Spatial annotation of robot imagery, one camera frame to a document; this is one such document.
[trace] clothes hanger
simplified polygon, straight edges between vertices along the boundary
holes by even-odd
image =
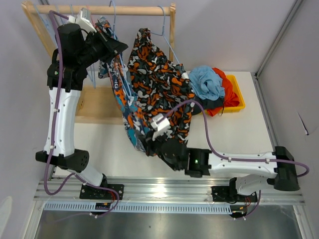
[[[57,11],[58,13],[60,13],[58,5],[55,5],[55,8],[56,8],[56,11]],[[61,20],[61,24],[63,25],[64,22],[63,22],[63,19],[62,19],[61,16],[60,16],[60,20]]]
[[[113,32],[113,38],[115,40],[118,40],[116,34],[115,34],[115,25],[116,25],[116,6],[115,6],[115,0],[111,0],[110,1],[110,4],[109,6],[111,6],[111,4],[113,4],[113,9],[114,9],[114,19],[113,19],[113,28],[112,28],[112,32]],[[119,58],[120,58],[120,62],[121,62],[121,66],[122,66],[122,70],[123,70],[123,77],[124,77],[124,81],[122,80],[122,77],[121,77],[121,80],[122,80],[122,84],[123,84],[123,89],[126,93],[127,96],[129,96],[130,98],[132,97],[132,93],[131,93],[131,87],[130,87],[130,84],[128,82],[128,79],[127,79],[127,76],[126,76],[126,72],[124,71],[124,64],[123,64],[123,60],[122,60],[122,54],[119,55]]]
[[[169,41],[166,39],[166,36],[165,36],[165,18],[166,18],[166,14],[165,14],[164,8],[163,8],[162,6],[158,6],[158,7],[160,7],[161,10],[162,10],[163,13],[164,13],[164,21],[163,21],[162,32],[161,32],[161,34],[158,34],[158,33],[155,33],[155,32],[150,32],[150,33],[151,33],[151,34],[154,34],[154,35],[157,35],[157,36],[163,36],[163,37],[164,37],[166,43],[168,44],[169,48],[171,49],[171,51],[172,51],[172,53],[173,53],[173,55],[174,55],[176,61],[178,62],[178,64],[180,64],[178,58],[177,58],[176,55],[175,55],[174,50],[172,49],[172,47],[171,47]]]
[[[94,21],[93,21],[93,18],[92,18],[92,15],[91,15],[91,14],[90,14],[90,17],[91,17],[92,25],[94,26]]]
[[[40,17],[41,21],[43,22],[43,25],[45,26],[47,32],[49,33],[53,43],[55,44],[55,47],[58,47],[57,43],[55,42],[55,37],[54,37],[54,31],[53,31],[53,28],[51,26],[51,24],[49,23],[48,19],[44,19],[41,14],[39,13],[39,10],[38,8],[36,7],[35,4],[33,4],[38,16]]]
[[[73,6],[72,4],[70,4],[70,9],[71,9],[71,13],[72,13],[72,16],[74,16],[74,12],[73,12]],[[93,84],[93,87],[94,89],[96,88],[96,81],[95,81],[95,68],[94,68],[94,64],[93,64],[93,68],[92,68],[92,65],[90,66],[90,70],[88,70],[88,76]]]

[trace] white wall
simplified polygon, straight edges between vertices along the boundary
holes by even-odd
[[[261,76],[279,143],[311,172],[299,179],[313,223],[319,225],[319,1],[307,0]],[[298,116],[302,117],[309,135]]]
[[[34,155],[43,149],[49,117],[50,59],[20,3],[7,1],[0,13],[0,202],[13,197],[3,239],[20,238],[30,213],[44,169]]]
[[[176,3],[175,48],[187,70],[206,64],[229,71],[256,72],[295,0],[117,0],[117,5],[169,6]],[[105,0],[50,0],[51,4],[108,5]],[[162,17],[118,16],[117,33],[129,45],[137,31],[161,32]],[[169,36],[169,19],[167,19]],[[154,43],[168,54],[163,38]]]

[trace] blue cloth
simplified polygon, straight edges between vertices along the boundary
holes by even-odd
[[[209,66],[199,66],[189,73],[190,84],[195,95],[202,100],[217,100],[225,97],[225,89],[221,87],[222,79]]]

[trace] red cloth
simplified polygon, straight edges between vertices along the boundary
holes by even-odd
[[[224,107],[235,107],[239,105],[239,98],[235,92],[233,92],[233,85],[230,80],[227,79],[225,73],[218,68],[213,68],[213,71],[219,75],[219,77],[223,80],[221,86],[225,88],[225,98],[224,98]],[[217,107],[212,110],[207,110],[207,113],[210,116],[214,116],[218,114],[218,112],[223,109],[223,107]]]

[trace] wooden clothing rack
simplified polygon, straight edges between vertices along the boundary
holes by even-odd
[[[89,9],[92,15],[114,15],[113,6],[73,5],[71,9],[69,5],[58,5],[57,7],[55,5],[36,5],[40,14],[48,14],[50,10],[58,11],[61,14],[72,14],[72,11],[77,13],[83,7]],[[51,57],[56,47],[33,3],[22,2],[22,9]],[[169,43],[174,49],[176,5],[171,3],[170,6],[163,7],[163,9],[165,15],[170,18]],[[162,9],[157,6],[116,6],[115,11],[116,15],[164,16]],[[169,50],[169,59],[173,61],[171,50]],[[78,102],[75,121],[122,124],[122,113],[116,105],[112,88],[97,87],[94,89],[92,86],[84,86]]]

